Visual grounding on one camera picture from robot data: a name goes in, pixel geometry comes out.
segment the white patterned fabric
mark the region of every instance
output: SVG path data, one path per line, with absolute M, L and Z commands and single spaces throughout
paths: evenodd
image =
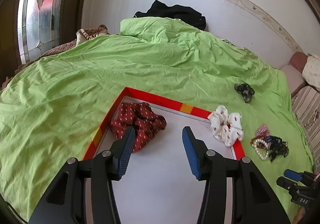
M 302 71 L 302 76 L 309 85 L 320 91 L 320 58 L 313 54 L 308 57 L 307 63 Z
M 237 139 L 243 140 L 243 130 L 241 127 L 242 116 L 239 113 L 231 113 L 225 106 L 218 106 L 208 119 L 211 122 L 213 136 L 219 142 L 223 142 L 227 147 L 232 146 Z

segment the brown blanket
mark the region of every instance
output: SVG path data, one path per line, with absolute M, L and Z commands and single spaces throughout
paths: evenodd
M 51 56 L 51 55 L 55 55 L 58 53 L 68 51 L 68 50 L 72 49 L 73 47 L 78 46 L 79 44 L 81 44 L 87 40 L 93 39 L 94 37 L 97 37 L 102 34 L 109 34 L 108 28 L 105 25 L 99 25 L 96 28 L 90 28 L 90 29 L 80 29 L 76 33 L 75 40 L 73 40 L 71 42 L 67 42 L 65 44 L 62 44 L 60 46 L 54 47 L 51 50 L 45 52 L 43 55 L 41 55 L 38 59 L 36 59 L 34 61 L 27 62 L 26 64 L 20 65 L 18 67 L 18 69 L 14 71 L 14 73 L 15 73 L 15 75 L 17 75 L 20 71 L 27 68 L 29 65 L 33 64 L 34 62 L 40 60 L 42 57 L 47 57 L 47 56 Z M 2 87 L 0 90 L 3 90 L 12 79 L 13 79 L 13 77 L 11 77 L 11 78 L 6 77 L 6 80 L 4 83 L 2 83 Z

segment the red and orange border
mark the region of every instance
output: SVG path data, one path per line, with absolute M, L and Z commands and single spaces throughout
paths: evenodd
M 117 108 L 119 107 L 124 97 L 140 99 L 145 102 L 150 102 L 158 106 L 163 106 L 169 109 L 173 109 L 176 111 L 180 111 L 186 114 L 190 114 L 190 115 L 205 118 L 205 119 L 207 119 L 208 115 L 211 113 L 210 111 L 206 111 L 198 107 L 190 106 L 188 104 L 181 103 L 169 98 L 164 98 L 155 94 L 144 92 L 142 90 L 136 90 L 133 88 L 125 87 L 120 93 L 120 95 L 116 98 L 111 108 L 109 109 L 108 113 L 106 114 L 103 121 L 101 122 L 100 127 L 95 133 L 93 140 L 91 141 L 87 151 L 84 154 L 83 160 L 94 157 L 94 154 L 101 141 L 101 138 L 104 132 L 107 130 L 108 126 L 110 125 L 113 115 L 116 113 Z M 233 150 L 235 152 L 237 160 L 245 156 L 244 150 L 239 140 L 237 140 L 233 145 Z

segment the pearl necklace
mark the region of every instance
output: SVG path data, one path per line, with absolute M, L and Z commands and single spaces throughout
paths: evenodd
M 266 150 L 266 155 L 265 156 L 263 156 L 262 153 L 260 153 L 260 151 L 259 151 L 259 149 L 257 147 L 259 145 L 259 143 L 262 143 L 264 145 L 264 147 L 265 147 L 265 150 Z M 252 144 L 252 147 L 256 150 L 256 153 L 260 157 L 261 160 L 266 160 L 269 157 L 270 150 L 269 150 L 269 145 L 268 145 L 268 143 L 266 141 L 264 141 L 264 140 L 262 140 L 260 138 L 255 139 L 255 141 Z

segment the metal screw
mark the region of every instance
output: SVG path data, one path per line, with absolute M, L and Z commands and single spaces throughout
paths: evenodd
M 110 150 L 104 150 L 103 152 L 102 152 L 102 156 L 103 157 L 107 157 L 107 156 L 110 156 L 111 155 L 111 151 Z
M 250 158 L 249 157 L 243 157 L 242 158 L 242 162 L 244 162 L 244 163 L 250 163 L 251 162 L 251 160 L 250 160 Z
M 215 156 L 216 155 L 216 152 L 213 151 L 213 150 L 208 150 L 207 151 L 207 156 Z
M 76 158 L 74 158 L 74 157 L 69 158 L 67 161 L 68 164 L 73 164 L 75 162 L 76 162 Z

